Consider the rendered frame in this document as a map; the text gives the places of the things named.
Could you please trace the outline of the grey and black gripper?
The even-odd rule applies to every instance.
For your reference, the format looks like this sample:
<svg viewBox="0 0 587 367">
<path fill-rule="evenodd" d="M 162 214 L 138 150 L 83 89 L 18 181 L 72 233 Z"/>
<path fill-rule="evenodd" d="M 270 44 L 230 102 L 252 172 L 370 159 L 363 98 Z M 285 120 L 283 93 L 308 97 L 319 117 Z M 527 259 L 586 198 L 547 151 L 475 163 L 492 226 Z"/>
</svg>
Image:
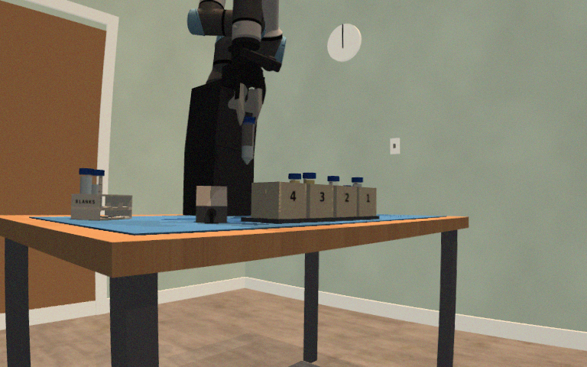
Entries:
<svg viewBox="0 0 587 367">
<path fill-rule="evenodd" d="M 245 111 L 253 113 L 256 125 L 264 104 L 266 85 L 261 66 L 240 57 L 243 47 L 256 51 L 260 48 L 260 41 L 253 37 L 237 37 L 232 41 L 232 45 L 229 46 L 232 60 L 230 64 L 222 67 L 222 86 L 235 90 L 228 107 L 236 109 L 239 125 L 243 124 Z M 248 91 L 251 87 L 255 89 Z M 245 101 L 247 94 L 248 99 Z"/>
</svg>

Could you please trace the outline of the beige bucket adapter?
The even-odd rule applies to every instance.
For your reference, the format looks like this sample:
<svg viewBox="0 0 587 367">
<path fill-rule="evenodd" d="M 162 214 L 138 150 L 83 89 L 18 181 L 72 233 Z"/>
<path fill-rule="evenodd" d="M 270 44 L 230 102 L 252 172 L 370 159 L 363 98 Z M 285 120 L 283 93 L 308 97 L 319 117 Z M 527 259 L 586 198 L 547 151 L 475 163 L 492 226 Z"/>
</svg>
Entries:
<svg viewBox="0 0 587 367">
<path fill-rule="evenodd" d="M 333 217 L 356 216 L 357 187 L 333 187 Z"/>
<path fill-rule="evenodd" d="M 305 219 L 306 183 L 251 183 L 251 217 Z"/>
<path fill-rule="evenodd" d="M 306 217 L 333 217 L 333 185 L 306 184 Z"/>
<path fill-rule="evenodd" d="M 377 188 L 357 187 L 356 216 L 376 216 Z"/>
</svg>

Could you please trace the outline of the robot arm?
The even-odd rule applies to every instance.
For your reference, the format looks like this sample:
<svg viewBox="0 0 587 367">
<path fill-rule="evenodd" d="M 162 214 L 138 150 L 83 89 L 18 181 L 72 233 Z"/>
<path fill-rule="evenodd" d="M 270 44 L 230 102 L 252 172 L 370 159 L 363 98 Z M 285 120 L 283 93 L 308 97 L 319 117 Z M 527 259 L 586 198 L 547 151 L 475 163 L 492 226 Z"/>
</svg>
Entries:
<svg viewBox="0 0 587 367">
<path fill-rule="evenodd" d="M 191 34 L 217 36 L 212 71 L 206 84 L 222 78 L 222 67 L 232 60 L 228 46 L 237 37 L 253 37 L 260 41 L 256 51 L 243 47 L 240 57 L 266 71 L 278 73 L 286 45 L 286 38 L 278 27 L 279 0 L 233 0 L 233 11 L 224 9 L 225 1 L 200 0 L 198 9 L 190 9 L 187 15 Z"/>
</svg>

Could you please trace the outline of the beige tube rack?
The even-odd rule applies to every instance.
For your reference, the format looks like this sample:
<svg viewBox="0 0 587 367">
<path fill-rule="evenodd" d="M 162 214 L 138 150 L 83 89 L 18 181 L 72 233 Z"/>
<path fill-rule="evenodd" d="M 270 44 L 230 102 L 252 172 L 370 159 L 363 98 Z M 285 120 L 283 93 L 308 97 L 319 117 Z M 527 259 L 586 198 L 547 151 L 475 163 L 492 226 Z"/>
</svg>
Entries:
<svg viewBox="0 0 587 367">
<path fill-rule="evenodd" d="M 100 207 L 101 196 L 105 196 L 105 206 Z M 104 216 L 100 216 L 100 210 L 105 210 Z M 132 195 L 73 193 L 71 196 L 71 219 L 132 219 Z"/>
</svg>

